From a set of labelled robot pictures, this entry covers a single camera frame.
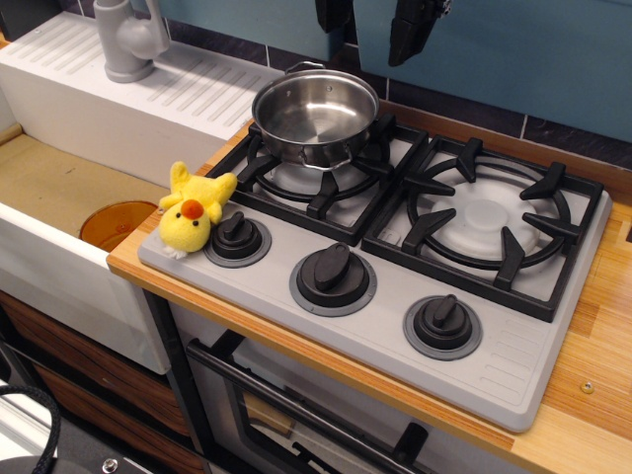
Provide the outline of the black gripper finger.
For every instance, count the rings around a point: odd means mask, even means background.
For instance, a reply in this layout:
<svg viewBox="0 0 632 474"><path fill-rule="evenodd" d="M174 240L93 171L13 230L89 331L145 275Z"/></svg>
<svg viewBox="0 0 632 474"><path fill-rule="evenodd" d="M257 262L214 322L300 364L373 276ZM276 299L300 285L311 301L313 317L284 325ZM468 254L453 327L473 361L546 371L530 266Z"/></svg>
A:
<svg viewBox="0 0 632 474"><path fill-rule="evenodd" d="M317 21L325 33L342 28L353 13L353 0L316 0Z"/></svg>
<svg viewBox="0 0 632 474"><path fill-rule="evenodd" d="M397 67L421 53L435 23L451 6L450 0L399 0L391 21L388 64Z"/></svg>

